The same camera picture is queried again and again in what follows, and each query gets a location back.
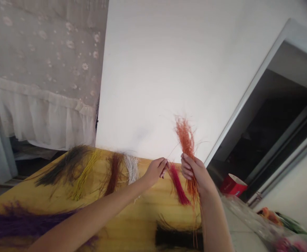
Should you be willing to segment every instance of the orange fiber bundle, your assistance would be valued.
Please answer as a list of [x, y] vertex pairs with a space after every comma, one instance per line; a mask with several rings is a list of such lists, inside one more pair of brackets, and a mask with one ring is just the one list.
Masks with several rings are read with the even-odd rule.
[[[194, 158], [194, 137], [192, 128], [188, 123], [188, 120], [185, 118], [177, 118], [176, 119], [176, 128], [175, 132], [179, 137], [179, 141], [181, 144], [182, 152], [187, 154], [190, 158], [195, 160]], [[186, 181], [187, 192], [191, 195], [193, 204], [198, 199], [198, 187], [196, 178], [193, 176], [192, 180]]]

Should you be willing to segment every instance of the purple fiber bundle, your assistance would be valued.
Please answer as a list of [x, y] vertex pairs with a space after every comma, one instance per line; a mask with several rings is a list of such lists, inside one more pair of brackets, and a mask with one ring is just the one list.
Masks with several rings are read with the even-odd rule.
[[[78, 211], [36, 215], [23, 208], [19, 202], [3, 207], [5, 213], [0, 213], [0, 239], [26, 236], [37, 239]], [[96, 240], [97, 236], [93, 236], [85, 245], [92, 247], [92, 243]]]

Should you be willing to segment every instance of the hand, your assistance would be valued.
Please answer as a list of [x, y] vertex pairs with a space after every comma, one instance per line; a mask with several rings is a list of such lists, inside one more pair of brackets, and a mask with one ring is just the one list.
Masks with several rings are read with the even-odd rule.
[[164, 178], [166, 164], [167, 159], [163, 157], [151, 162], [143, 176], [143, 178], [147, 180], [147, 183], [150, 185], [150, 187], [153, 186], [159, 178]]
[[181, 154], [181, 173], [188, 180], [191, 180], [195, 176], [198, 182], [199, 193], [213, 189], [216, 190], [215, 184], [206, 170], [205, 165], [198, 158], [195, 158], [194, 161], [187, 154]]

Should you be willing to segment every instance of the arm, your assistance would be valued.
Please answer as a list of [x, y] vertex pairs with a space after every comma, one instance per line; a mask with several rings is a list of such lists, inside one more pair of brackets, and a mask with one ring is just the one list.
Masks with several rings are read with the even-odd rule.
[[181, 157], [183, 176], [188, 180], [195, 176], [198, 182], [204, 250], [234, 251], [223, 205], [206, 167], [201, 160], [193, 161], [185, 153]]
[[139, 180], [84, 207], [40, 237], [28, 252], [77, 250], [111, 218], [153, 186], [163, 176], [166, 163], [163, 157], [152, 161]]

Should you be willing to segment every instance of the white fiber bundle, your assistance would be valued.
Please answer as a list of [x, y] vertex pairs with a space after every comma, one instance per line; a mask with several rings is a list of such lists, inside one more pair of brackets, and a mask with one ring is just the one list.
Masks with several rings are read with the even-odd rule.
[[137, 179], [139, 179], [139, 171], [138, 171], [139, 158], [130, 155], [124, 155], [124, 162], [129, 173], [129, 184], [132, 184]]

